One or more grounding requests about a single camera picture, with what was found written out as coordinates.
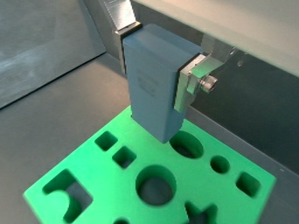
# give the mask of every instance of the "metal plate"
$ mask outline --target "metal plate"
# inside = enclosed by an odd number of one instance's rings
[[[135,0],[299,76],[299,2]]]

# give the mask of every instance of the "table surface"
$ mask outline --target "table surface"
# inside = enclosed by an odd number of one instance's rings
[[[104,54],[0,111],[0,223],[39,223],[25,189],[128,105],[127,78]],[[187,118],[276,176],[260,223],[298,223],[298,175],[194,108]]]

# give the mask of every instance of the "arch-shaped hole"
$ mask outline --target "arch-shaped hole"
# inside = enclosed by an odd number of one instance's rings
[[[172,200],[175,195],[174,175],[160,165],[150,166],[139,173],[135,188],[144,203],[162,206]]]
[[[187,158],[200,158],[203,154],[203,146],[200,140],[184,131],[179,131],[170,144],[175,151]]]
[[[130,222],[126,219],[119,219],[114,222],[114,224],[130,224]]]
[[[92,198],[90,193],[83,188],[70,170],[63,170],[51,182],[43,187],[45,194],[63,190],[70,195],[70,208],[63,219],[67,223],[72,223],[86,211]]]
[[[216,173],[226,173],[230,170],[230,161],[222,157],[216,156],[210,161],[210,167]]]

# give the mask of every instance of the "rectangular hole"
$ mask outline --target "rectangular hole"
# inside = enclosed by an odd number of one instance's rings
[[[63,219],[67,223],[72,223],[90,206],[92,198],[68,170],[61,171],[43,188],[47,194],[57,190],[70,195],[70,207]]]
[[[122,168],[127,168],[136,159],[136,154],[124,146],[112,157]]]
[[[250,174],[243,172],[238,178],[236,186],[248,197],[255,197],[260,183]]]
[[[103,151],[107,151],[116,142],[118,138],[108,131],[106,131],[95,141]]]

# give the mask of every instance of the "small circular hole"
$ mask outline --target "small circular hole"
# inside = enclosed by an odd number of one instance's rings
[[[203,154],[203,146],[199,139],[184,131],[179,131],[170,144],[175,151],[187,158],[199,158]]]
[[[211,169],[218,173],[226,173],[230,170],[230,161],[222,157],[216,156],[210,161]]]
[[[162,166],[147,167],[136,178],[136,192],[144,203],[152,206],[167,204],[175,194],[175,178]]]

